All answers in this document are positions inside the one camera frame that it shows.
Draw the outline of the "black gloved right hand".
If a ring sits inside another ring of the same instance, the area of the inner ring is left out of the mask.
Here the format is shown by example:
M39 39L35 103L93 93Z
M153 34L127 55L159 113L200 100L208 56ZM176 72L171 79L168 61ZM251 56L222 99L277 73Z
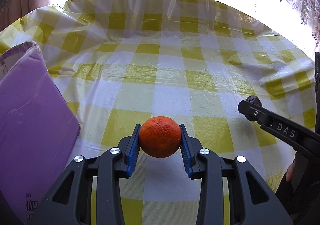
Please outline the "black gloved right hand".
M295 224L315 224L319 219L319 164L295 159L276 196Z

